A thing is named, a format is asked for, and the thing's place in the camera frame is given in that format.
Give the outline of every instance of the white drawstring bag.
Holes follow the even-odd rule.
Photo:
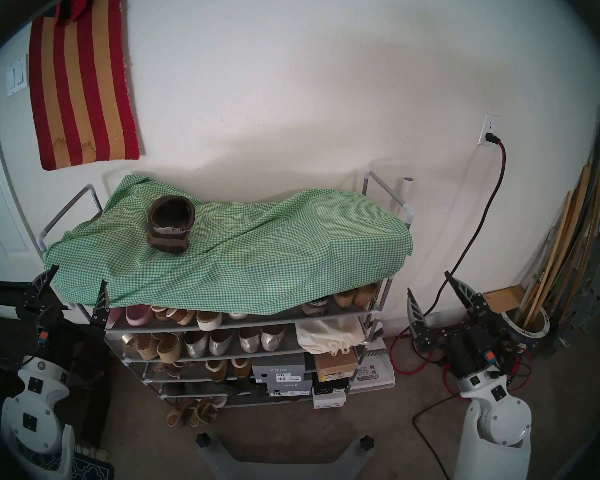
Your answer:
[[[295,333],[298,344],[313,355],[331,353],[335,356],[338,350],[347,354],[351,346],[365,341],[360,321],[355,316],[298,321],[295,323]]]

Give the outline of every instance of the concrete floor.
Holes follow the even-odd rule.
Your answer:
[[[395,351],[408,368],[418,360],[407,340]],[[411,425],[411,417],[445,396],[442,370],[429,365],[415,376],[397,375],[393,389],[350,395],[343,408],[313,409],[311,402],[221,409],[210,427],[240,461],[326,463],[358,435],[375,439],[375,454],[359,479],[442,479],[435,459]],[[110,453],[116,478],[212,479],[196,453],[205,427],[188,422],[171,429],[168,403],[119,364],[101,446]],[[590,440],[600,424],[600,317],[590,334],[580,333],[569,350],[535,361],[527,385],[514,393],[532,410],[529,479],[549,479]],[[458,453],[465,402],[452,400],[418,422],[449,475]]]

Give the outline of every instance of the white wall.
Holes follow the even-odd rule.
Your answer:
[[[406,287],[427,308],[473,234],[500,168],[476,146],[500,115],[500,193],[457,276],[479,291],[518,279],[573,188],[595,135],[600,48],[563,0],[127,0],[137,162],[40,168],[29,92],[0,95],[0,137],[38,233],[85,183],[101,200],[142,172],[202,200],[360,190],[371,166],[415,178]],[[29,30],[0,51],[1,72]],[[384,206],[387,196],[370,184]],[[93,204],[59,224],[85,220]],[[438,309],[456,307],[446,289]]]

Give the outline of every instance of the light switch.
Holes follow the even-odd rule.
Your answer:
[[[17,59],[7,68],[7,96],[13,96],[29,86],[27,81],[27,56]]]

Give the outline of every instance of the striped rug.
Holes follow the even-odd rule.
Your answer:
[[[122,0],[93,0],[75,21],[31,25],[29,86],[44,170],[138,159],[122,52]]]

